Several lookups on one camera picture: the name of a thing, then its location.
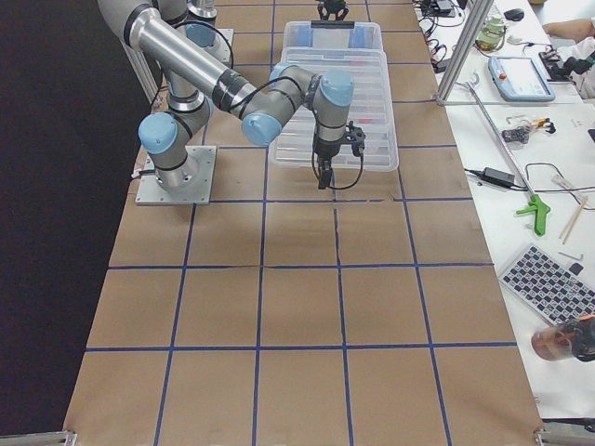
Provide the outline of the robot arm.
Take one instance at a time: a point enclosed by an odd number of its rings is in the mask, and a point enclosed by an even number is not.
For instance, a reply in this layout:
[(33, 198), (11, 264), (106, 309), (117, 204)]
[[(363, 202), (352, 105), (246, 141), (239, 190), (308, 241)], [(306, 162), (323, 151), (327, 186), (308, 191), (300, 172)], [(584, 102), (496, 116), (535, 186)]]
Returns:
[(139, 126), (163, 188), (190, 182), (194, 167), (185, 145), (213, 109), (241, 120), (244, 135), (256, 146), (275, 140), (300, 107), (310, 110), (315, 120), (311, 167), (321, 190), (331, 185), (332, 160), (342, 146), (364, 157), (364, 131), (348, 119), (350, 73), (319, 74), (279, 63), (269, 81), (255, 87), (210, 51), (205, 33), (216, 32), (213, 2), (100, 1), (98, 6), (112, 32), (158, 61), (168, 82), (167, 111), (144, 118)]
[(324, 1), (184, 1), (190, 20), (240, 33), (277, 33), (289, 21), (323, 20)]

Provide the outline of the person forearm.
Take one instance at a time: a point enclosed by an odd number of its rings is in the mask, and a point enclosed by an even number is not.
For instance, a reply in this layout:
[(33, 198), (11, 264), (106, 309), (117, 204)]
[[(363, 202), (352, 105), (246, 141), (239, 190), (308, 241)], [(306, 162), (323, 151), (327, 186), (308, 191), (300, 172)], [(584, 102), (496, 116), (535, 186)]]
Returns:
[(570, 39), (577, 43), (594, 36), (594, 24), (591, 19), (551, 22), (544, 24), (542, 28), (548, 35)]

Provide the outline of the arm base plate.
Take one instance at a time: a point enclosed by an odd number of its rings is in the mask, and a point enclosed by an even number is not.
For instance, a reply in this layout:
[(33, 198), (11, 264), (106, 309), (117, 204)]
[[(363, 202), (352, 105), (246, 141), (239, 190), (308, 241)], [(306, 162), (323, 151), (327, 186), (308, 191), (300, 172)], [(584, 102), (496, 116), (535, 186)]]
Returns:
[(231, 44), (234, 29), (211, 29), (199, 24), (186, 26), (186, 35), (210, 55), (229, 68), (232, 66)]
[(136, 196), (138, 205), (208, 205), (211, 198), (216, 146), (187, 145), (187, 159), (182, 167), (165, 171), (157, 169), (150, 156), (144, 170), (149, 174), (139, 178)]

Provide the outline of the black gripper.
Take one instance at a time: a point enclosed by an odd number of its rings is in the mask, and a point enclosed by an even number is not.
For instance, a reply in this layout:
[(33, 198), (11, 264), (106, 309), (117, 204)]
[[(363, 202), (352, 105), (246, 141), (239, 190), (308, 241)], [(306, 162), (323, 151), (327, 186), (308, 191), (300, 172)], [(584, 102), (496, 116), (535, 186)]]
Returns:
[(345, 0), (318, 0), (319, 20), (344, 20), (349, 14), (349, 6)]
[(331, 130), (316, 122), (312, 140), (312, 169), (318, 174), (318, 188), (327, 189), (331, 186), (333, 178), (332, 159), (338, 155), (340, 147), (349, 145), (352, 154), (364, 163), (364, 149), (366, 134), (361, 127), (355, 126), (353, 121), (340, 126), (337, 131), (339, 136), (335, 139), (325, 138), (324, 130)]

